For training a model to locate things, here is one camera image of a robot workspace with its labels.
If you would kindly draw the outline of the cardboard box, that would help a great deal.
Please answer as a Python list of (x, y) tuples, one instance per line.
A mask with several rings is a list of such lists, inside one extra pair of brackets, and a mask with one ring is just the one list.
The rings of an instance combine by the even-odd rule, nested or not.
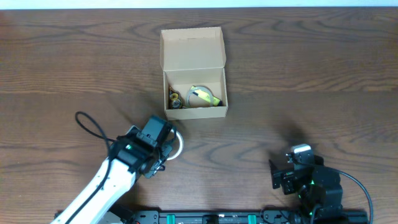
[[(160, 33), (160, 65), (163, 72), (164, 111), (169, 120), (222, 118), (228, 110), (226, 52), (221, 27), (167, 29)], [(169, 86), (180, 93), (181, 109), (169, 106)], [(192, 86), (204, 86), (219, 98), (212, 106), (195, 95), (185, 104)]]

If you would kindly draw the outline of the white tape roll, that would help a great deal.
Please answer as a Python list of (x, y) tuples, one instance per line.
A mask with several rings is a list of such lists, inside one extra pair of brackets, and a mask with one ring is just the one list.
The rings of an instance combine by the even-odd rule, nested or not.
[(178, 140), (178, 149), (174, 154), (168, 156), (168, 158), (167, 158), (168, 161), (174, 160), (179, 155), (181, 155), (181, 153), (183, 152), (183, 147), (184, 147), (184, 139), (183, 139), (182, 135), (177, 130), (174, 130), (174, 129), (171, 130), (171, 133)]

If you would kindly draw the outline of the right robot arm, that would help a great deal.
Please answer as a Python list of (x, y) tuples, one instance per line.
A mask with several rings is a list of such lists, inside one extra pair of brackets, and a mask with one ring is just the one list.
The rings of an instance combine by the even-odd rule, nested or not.
[(324, 166), (323, 158), (312, 152), (288, 153), (288, 169), (269, 161), (272, 188), (285, 195), (296, 194), (301, 203), (295, 214), (302, 221), (336, 219), (342, 214), (343, 189), (340, 174)]

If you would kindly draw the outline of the yellow black correction tape dispenser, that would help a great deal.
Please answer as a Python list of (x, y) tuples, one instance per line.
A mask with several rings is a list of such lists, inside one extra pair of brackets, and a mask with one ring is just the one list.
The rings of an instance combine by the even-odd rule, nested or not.
[(173, 110), (183, 107), (180, 93), (175, 91), (171, 86), (169, 86), (169, 106)]

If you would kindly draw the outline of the clear tape roll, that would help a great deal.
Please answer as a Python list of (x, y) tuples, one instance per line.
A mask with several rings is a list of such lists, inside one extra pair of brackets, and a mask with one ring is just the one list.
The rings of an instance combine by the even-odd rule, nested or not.
[(204, 86), (193, 86), (191, 87), (191, 89), (189, 89), (185, 99), (185, 104), (187, 107), (190, 107), (191, 95), (195, 95), (200, 99), (206, 101), (207, 103), (209, 103), (210, 107), (214, 106), (214, 96), (212, 92)]

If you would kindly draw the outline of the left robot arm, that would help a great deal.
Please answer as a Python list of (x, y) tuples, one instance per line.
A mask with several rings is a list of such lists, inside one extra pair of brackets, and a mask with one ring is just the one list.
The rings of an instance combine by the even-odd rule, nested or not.
[(99, 223), (114, 203), (133, 188), (138, 179), (147, 179), (165, 170), (173, 143), (178, 141), (178, 153), (183, 149), (183, 137), (172, 123), (151, 116), (144, 128), (131, 126), (126, 134), (104, 139), (107, 157), (90, 183), (74, 201), (57, 214), (53, 223)]

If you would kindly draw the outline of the yellow highlighter marker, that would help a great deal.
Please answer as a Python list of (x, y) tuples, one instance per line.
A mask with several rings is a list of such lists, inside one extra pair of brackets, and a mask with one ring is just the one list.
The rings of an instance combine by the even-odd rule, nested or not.
[(202, 100), (209, 103), (210, 106), (222, 106), (223, 105), (223, 102), (219, 98), (215, 97), (212, 94), (212, 92), (204, 86), (192, 86), (189, 91), (188, 98), (190, 97), (190, 95), (195, 95), (195, 96), (201, 98)]

